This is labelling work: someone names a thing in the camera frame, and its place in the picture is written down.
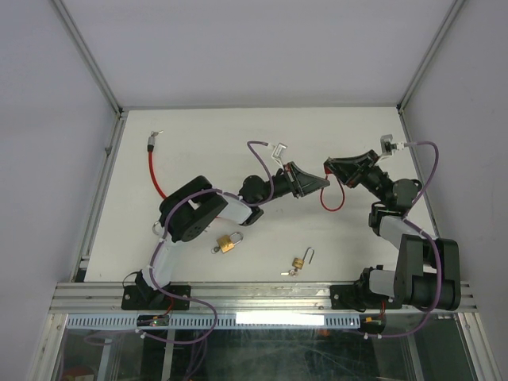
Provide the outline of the red thin-cable padlock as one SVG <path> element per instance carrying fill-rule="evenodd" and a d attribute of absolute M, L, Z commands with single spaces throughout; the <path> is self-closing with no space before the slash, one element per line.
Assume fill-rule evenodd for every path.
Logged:
<path fill-rule="evenodd" d="M 325 179 L 334 180 L 335 185 L 332 186 L 332 190 L 325 188 L 321 189 L 319 194 L 319 201 L 321 207 L 329 212 L 336 213 L 344 208 L 346 193 L 342 182 L 327 168 L 324 168 Z"/>

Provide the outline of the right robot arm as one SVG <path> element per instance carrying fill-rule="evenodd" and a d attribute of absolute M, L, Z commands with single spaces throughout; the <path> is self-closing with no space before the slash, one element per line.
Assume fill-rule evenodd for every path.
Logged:
<path fill-rule="evenodd" d="M 369 151 L 362 156 L 329 158 L 324 163 L 325 173 L 334 175 L 341 185 L 361 185 L 377 197 L 368 225 L 398 251 L 393 271 L 381 265 L 366 267 L 357 281 L 339 292 L 337 300 L 360 312 L 388 301 L 421 311 L 456 310 L 461 301 L 458 244 L 433 237 L 408 220 L 423 186 L 417 179 L 391 179 L 379 167 L 379 160 L 379 155 Z"/>

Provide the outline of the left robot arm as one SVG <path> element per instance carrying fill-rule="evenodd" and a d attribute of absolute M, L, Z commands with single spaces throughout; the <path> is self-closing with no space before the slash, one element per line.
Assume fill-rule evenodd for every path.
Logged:
<path fill-rule="evenodd" d="M 160 204 L 162 232 L 148 265 L 136 277 L 138 298 L 153 309 L 164 304 L 179 246 L 196 239 L 215 219 L 250 226 L 264 214 L 262 205 L 287 194 L 302 198 L 328 186 L 328 179 L 306 173 L 293 162 L 266 180 L 248 176 L 238 194 L 213 187 L 203 175 L 192 179 Z"/>

